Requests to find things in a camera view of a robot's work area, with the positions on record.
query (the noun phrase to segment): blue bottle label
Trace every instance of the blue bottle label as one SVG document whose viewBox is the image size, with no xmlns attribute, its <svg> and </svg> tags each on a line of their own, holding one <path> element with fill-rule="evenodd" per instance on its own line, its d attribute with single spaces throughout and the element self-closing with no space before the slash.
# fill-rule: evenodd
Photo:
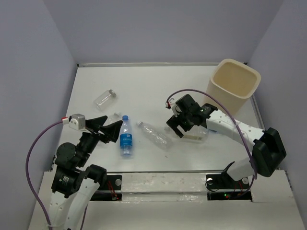
<svg viewBox="0 0 307 230">
<path fill-rule="evenodd" d="M 132 134 L 129 134 L 129 133 L 123 133 L 119 136 L 119 140 L 120 140 L 120 143 L 119 145 L 121 147 L 125 146 L 125 145 L 130 145 L 132 146 Z"/>
</svg>

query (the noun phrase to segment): white cylinder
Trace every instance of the white cylinder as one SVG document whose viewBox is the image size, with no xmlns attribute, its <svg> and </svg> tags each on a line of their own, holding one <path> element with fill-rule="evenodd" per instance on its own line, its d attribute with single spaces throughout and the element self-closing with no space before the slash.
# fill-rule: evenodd
<svg viewBox="0 0 307 230">
<path fill-rule="evenodd" d="M 256 70 L 233 59 L 225 59 L 210 77 L 206 92 L 234 115 L 253 95 L 260 80 L 261 75 Z M 225 112 L 207 96 L 205 103 L 210 103 Z"/>
</svg>

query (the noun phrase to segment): beige trash bin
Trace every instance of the beige trash bin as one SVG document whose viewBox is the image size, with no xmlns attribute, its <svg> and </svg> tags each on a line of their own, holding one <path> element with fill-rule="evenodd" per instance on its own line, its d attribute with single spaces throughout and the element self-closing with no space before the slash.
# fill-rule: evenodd
<svg viewBox="0 0 307 230">
<path fill-rule="evenodd" d="M 206 92 L 235 115 L 253 95 L 260 80 L 261 75 L 256 70 L 236 60 L 225 59 L 210 77 Z M 205 103 L 210 103 L 225 112 L 209 97 L 205 97 Z"/>
</svg>

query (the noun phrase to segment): gray wall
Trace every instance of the gray wall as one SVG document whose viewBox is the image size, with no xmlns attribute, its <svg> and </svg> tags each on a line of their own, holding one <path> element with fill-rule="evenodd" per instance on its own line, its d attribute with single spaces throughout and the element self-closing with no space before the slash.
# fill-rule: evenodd
<svg viewBox="0 0 307 230">
<path fill-rule="evenodd" d="M 257 102 L 266 127 L 280 131 L 293 193 L 307 227 L 307 1 L 285 0 L 249 65 L 261 83 Z"/>
<path fill-rule="evenodd" d="M 282 0 L 44 0 L 77 63 L 250 59 Z"/>
<path fill-rule="evenodd" d="M 25 230 L 35 204 L 26 154 L 35 137 L 66 114 L 76 66 L 41 0 L 1 1 L 0 34 L 0 229 Z M 60 131 L 47 133 L 30 159 L 36 190 Z"/>
</svg>

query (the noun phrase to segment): bottle with blue label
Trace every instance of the bottle with blue label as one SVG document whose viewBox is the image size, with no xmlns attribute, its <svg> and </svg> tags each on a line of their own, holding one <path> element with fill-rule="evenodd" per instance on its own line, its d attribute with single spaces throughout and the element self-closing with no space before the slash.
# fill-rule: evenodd
<svg viewBox="0 0 307 230">
<path fill-rule="evenodd" d="M 119 146 L 121 155 L 128 157 L 132 154 L 132 130 L 128 116 L 123 116 L 123 124 L 120 129 Z"/>
</svg>

